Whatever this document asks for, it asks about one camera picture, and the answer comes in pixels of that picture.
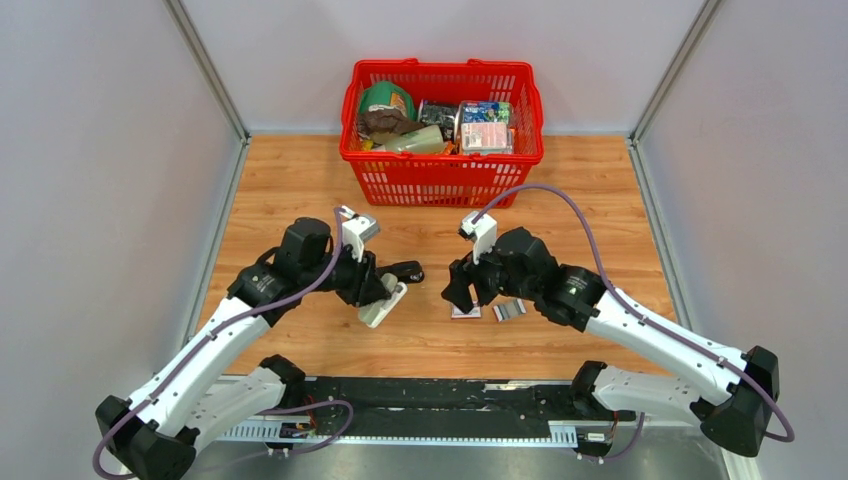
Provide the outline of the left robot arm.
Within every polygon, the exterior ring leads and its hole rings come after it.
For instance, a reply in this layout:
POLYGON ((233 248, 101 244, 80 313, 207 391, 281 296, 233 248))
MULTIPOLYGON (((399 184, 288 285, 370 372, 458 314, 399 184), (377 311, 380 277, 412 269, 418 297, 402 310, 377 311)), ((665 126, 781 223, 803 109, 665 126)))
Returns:
POLYGON ((102 455, 111 454, 128 478, 179 479, 197 456, 247 418, 277 410, 303 411, 302 372, 281 356, 263 360, 235 384, 217 387, 225 369, 313 292, 332 292, 377 327, 407 292, 398 274, 379 268, 366 243, 377 221, 347 207, 335 221, 301 217, 281 243, 239 272, 211 318, 151 380, 126 398, 109 396, 97 407, 101 431, 92 458, 107 478, 102 455))

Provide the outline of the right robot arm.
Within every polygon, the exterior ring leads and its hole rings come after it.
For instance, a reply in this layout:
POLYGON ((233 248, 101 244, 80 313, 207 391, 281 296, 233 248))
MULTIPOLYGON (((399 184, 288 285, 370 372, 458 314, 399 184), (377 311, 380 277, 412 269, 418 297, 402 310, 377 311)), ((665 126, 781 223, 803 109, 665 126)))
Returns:
POLYGON ((698 427, 719 447, 753 458, 777 415, 779 360, 763 346, 743 351, 702 337, 640 306, 592 270, 560 264, 527 229, 497 234, 467 222, 472 250, 449 266, 441 296, 464 313, 497 297, 530 303, 546 320, 624 346, 666 370, 658 376, 587 361, 570 402, 583 418, 633 411, 698 427))

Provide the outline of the grey-green white stapler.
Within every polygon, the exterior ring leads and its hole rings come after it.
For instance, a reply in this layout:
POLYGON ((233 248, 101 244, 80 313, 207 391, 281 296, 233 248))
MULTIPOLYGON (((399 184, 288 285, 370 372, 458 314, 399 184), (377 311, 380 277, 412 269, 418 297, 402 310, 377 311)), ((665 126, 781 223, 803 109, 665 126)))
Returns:
POLYGON ((394 274, 384 274, 381 277, 381 282, 390 293, 389 298, 378 300, 358 309, 359 321, 371 329, 377 328, 408 292, 407 285, 394 274))

